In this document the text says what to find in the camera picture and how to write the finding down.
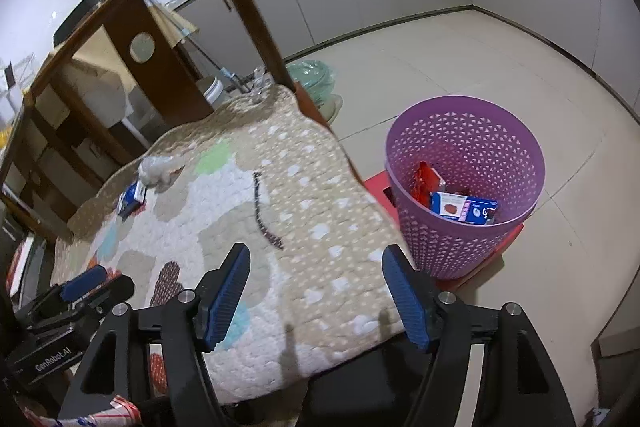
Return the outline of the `red printed packet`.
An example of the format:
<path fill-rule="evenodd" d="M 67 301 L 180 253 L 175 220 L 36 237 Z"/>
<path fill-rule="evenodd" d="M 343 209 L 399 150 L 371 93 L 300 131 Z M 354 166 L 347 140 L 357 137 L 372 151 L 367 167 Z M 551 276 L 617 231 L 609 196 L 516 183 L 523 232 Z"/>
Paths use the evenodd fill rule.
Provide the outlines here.
<path fill-rule="evenodd" d="M 38 427 L 127 427 L 137 426 L 142 422 L 138 408 L 121 395 L 115 395 L 106 410 L 72 418 L 40 416 L 28 407 L 21 407 L 21 411 L 29 425 Z"/>

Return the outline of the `green plastic bag on floor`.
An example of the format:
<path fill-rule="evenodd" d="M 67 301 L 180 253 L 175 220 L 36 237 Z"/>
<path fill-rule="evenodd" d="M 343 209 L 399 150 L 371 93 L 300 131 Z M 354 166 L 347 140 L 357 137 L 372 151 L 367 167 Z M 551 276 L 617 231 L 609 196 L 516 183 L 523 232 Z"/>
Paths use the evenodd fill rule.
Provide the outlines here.
<path fill-rule="evenodd" d="M 307 92 L 314 106 L 328 124 L 343 107 L 341 95 L 334 92 L 334 72 L 329 65 L 316 60 L 303 60 L 286 65 L 292 79 Z"/>

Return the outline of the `dark wooden chair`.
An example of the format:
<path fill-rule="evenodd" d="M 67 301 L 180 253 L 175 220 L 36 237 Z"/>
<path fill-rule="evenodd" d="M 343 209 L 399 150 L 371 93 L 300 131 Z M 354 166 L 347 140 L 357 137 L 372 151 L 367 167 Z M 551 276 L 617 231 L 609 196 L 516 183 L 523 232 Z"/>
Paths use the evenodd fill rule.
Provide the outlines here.
<path fill-rule="evenodd" d="M 74 90 L 28 92 L 2 153 L 1 202 L 48 241 L 70 243 L 70 218 L 133 159 Z"/>
<path fill-rule="evenodd" d="M 288 73 L 255 1 L 231 1 L 262 58 L 262 64 L 273 80 L 294 93 L 298 107 L 306 117 L 326 126 L 328 123 L 314 106 L 310 96 Z M 38 72 L 32 87 L 24 95 L 23 107 L 14 124 L 15 128 L 32 118 L 35 98 L 50 83 L 60 78 L 62 67 L 101 28 L 106 30 L 130 74 L 167 124 L 177 126 L 212 113 L 212 108 L 178 61 L 143 0 L 107 0 Z"/>

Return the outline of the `blue white tissue pack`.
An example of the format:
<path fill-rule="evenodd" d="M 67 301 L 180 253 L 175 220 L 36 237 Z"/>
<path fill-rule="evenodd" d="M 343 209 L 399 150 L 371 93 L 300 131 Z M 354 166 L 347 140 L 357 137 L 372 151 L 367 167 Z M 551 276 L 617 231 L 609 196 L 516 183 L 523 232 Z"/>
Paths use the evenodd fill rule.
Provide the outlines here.
<path fill-rule="evenodd" d="M 138 211 L 145 203 L 146 186 L 141 181 L 129 185 L 119 196 L 117 214 L 122 220 Z"/>

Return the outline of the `clear plastic table clip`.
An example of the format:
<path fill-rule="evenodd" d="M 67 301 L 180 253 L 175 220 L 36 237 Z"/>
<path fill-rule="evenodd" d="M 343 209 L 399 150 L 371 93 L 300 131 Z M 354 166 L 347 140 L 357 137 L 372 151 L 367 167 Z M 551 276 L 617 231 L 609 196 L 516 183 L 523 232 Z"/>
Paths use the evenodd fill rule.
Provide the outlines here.
<path fill-rule="evenodd" d="M 250 86 L 250 99 L 253 104 L 262 103 L 268 95 L 269 78 L 264 66 L 258 66 L 253 72 L 253 82 Z"/>

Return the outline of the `trash pile inside basket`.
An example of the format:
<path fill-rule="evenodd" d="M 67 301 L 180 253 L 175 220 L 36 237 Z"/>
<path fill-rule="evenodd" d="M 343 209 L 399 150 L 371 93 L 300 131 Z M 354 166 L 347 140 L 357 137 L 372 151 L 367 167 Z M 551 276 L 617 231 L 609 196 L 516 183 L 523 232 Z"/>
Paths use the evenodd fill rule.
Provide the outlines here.
<path fill-rule="evenodd" d="M 498 202 L 472 196 L 467 188 L 447 184 L 426 161 L 420 161 L 413 176 L 411 197 L 437 216 L 467 225 L 492 225 Z"/>

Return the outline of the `purple perforated waste basket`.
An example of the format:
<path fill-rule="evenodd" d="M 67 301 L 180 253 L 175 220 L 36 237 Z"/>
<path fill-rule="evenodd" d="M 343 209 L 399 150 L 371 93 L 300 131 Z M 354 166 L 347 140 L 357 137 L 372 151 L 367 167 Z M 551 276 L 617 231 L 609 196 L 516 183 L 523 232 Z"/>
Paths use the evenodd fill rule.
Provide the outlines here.
<path fill-rule="evenodd" d="M 447 184 L 467 188 L 472 196 L 493 199 L 498 210 L 492 225 L 467 225 L 441 218 L 410 194 L 420 161 L 435 168 Z M 524 223 L 544 188 L 544 154 L 532 132 L 506 109 L 480 98 L 447 95 L 406 109 L 392 124 L 385 142 L 385 169 L 395 199 L 406 210 L 423 210 L 454 228 L 494 239 Z"/>

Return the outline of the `quilted patchwork table cover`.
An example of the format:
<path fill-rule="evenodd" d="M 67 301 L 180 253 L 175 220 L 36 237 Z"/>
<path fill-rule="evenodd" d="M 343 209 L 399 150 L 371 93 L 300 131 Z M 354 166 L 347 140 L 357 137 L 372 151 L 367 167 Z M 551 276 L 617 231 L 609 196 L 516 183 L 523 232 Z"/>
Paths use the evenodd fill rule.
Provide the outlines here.
<path fill-rule="evenodd" d="M 56 244 L 52 279 L 102 265 L 132 278 L 131 306 L 157 306 L 246 245 L 242 297 L 205 357 L 221 403 L 269 395 L 401 331 L 381 269 L 398 228 L 291 91 L 235 98 L 169 131 L 149 155 L 174 160 L 175 176 L 122 218 L 118 199 L 138 167 L 117 171 L 68 222 L 74 238 Z"/>

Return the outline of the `clear plastic bag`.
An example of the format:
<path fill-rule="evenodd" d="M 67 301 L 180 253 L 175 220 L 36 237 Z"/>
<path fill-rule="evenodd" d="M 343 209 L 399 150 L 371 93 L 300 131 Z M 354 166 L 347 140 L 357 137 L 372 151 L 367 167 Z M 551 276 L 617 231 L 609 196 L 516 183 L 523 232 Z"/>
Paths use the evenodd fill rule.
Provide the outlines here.
<path fill-rule="evenodd" d="M 146 187 L 169 185 L 185 165 L 180 156 L 145 156 L 138 166 L 138 179 Z"/>

